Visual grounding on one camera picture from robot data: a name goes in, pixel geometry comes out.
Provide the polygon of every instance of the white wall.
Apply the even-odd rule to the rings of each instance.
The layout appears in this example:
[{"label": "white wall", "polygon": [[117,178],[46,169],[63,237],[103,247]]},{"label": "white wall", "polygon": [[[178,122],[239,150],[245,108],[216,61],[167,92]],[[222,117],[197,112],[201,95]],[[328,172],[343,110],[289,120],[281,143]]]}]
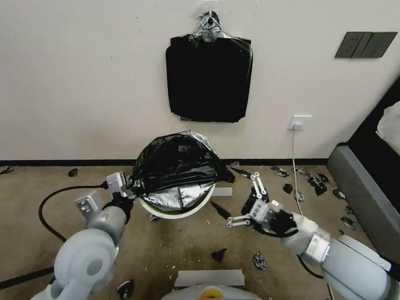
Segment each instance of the white wall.
[{"label": "white wall", "polygon": [[192,129],[221,158],[327,158],[400,71],[400,36],[377,60],[337,60],[346,31],[399,31],[398,0],[222,0],[229,34],[250,38],[246,117],[181,122],[170,112],[165,49],[198,26],[200,0],[0,1],[0,160],[136,158]]}]

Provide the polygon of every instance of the beige carpet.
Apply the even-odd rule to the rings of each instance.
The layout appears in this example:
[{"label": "beige carpet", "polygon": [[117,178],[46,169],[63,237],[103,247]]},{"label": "beige carpet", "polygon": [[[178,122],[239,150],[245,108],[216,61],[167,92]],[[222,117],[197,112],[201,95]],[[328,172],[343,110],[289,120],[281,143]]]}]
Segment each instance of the beige carpet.
[{"label": "beige carpet", "polygon": [[[344,200],[337,199],[336,189],[325,166],[303,166],[309,173],[323,173],[329,179],[328,191],[317,196],[303,175],[298,176],[298,189],[305,195],[302,205],[304,215],[328,230],[333,238],[338,230],[372,247],[361,226],[356,231],[346,227],[340,217],[346,216]],[[287,212],[298,212],[293,193],[282,190],[285,183],[293,183],[290,166],[282,167],[290,173],[279,177],[270,167],[242,169],[258,171],[267,188],[270,199],[284,205]],[[131,173],[131,167],[79,167],[77,177],[67,176],[70,167],[16,167],[10,174],[0,175],[0,280],[22,275],[52,266],[61,242],[40,223],[38,206],[51,192],[72,185],[96,185],[108,174],[123,170]],[[249,196],[252,184],[236,175],[232,186],[233,197],[215,197],[213,200],[240,215]],[[84,229],[85,219],[76,209],[74,200],[89,190],[64,192],[52,198],[44,210],[46,220],[62,235],[69,237]],[[106,198],[107,192],[101,191]],[[117,258],[117,271],[110,286],[91,299],[118,299],[116,287],[125,280],[135,280],[132,299],[160,299],[173,289],[178,270],[242,269],[246,289],[263,299],[318,299],[329,298],[326,283],[309,275],[290,249],[275,238],[266,237],[247,227],[227,228],[226,220],[207,204],[195,215],[182,220],[149,222],[147,213],[135,203],[130,222],[125,228],[125,246]],[[211,252],[228,248],[224,260],[219,263]],[[259,271],[252,264],[252,257],[260,251],[268,270]],[[30,299],[43,290],[51,276],[0,291],[0,299]]]}]

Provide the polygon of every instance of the white cable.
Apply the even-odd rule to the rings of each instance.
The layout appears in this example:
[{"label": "white cable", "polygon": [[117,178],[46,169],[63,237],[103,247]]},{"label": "white cable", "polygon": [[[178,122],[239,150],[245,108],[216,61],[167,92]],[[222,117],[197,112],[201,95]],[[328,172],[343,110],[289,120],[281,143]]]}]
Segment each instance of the white cable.
[{"label": "white cable", "polygon": [[293,130],[293,137],[292,137],[292,161],[293,161],[293,173],[295,174],[295,195],[296,195],[296,202],[297,202],[297,207],[299,208],[299,212],[301,215],[303,215],[301,208],[300,208],[300,203],[299,203],[299,195],[297,193],[297,176],[296,176],[296,165],[295,165],[295,133],[296,131]]},{"label": "white cable", "polygon": [[[296,193],[296,202],[297,202],[297,207],[299,208],[299,212],[301,215],[303,215],[301,208],[300,208],[300,203],[299,203],[299,197],[297,194],[297,176],[296,176],[296,165],[295,165],[295,133],[296,131],[293,129],[293,136],[292,136],[292,161],[293,161],[293,172],[295,174],[295,193]],[[328,286],[328,292],[331,300],[335,300],[335,297],[333,296],[332,288],[330,285],[327,283]]]}]

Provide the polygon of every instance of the white cloth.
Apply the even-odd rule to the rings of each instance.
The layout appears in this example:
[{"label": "white cloth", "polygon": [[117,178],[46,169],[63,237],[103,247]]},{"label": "white cloth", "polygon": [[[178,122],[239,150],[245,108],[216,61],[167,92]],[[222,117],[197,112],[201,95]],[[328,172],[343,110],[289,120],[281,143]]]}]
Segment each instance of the white cloth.
[{"label": "white cloth", "polygon": [[385,109],[376,133],[400,155],[400,101]]}]

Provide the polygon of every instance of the power outlet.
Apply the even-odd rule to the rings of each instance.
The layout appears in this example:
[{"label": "power outlet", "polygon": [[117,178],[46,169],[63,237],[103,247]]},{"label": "power outlet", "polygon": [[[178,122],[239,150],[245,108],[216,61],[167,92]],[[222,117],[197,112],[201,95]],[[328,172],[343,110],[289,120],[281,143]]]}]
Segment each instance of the power outlet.
[{"label": "power outlet", "polygon": [[294,115],[287,130],[304,130],[310,119],[310,115]]}]

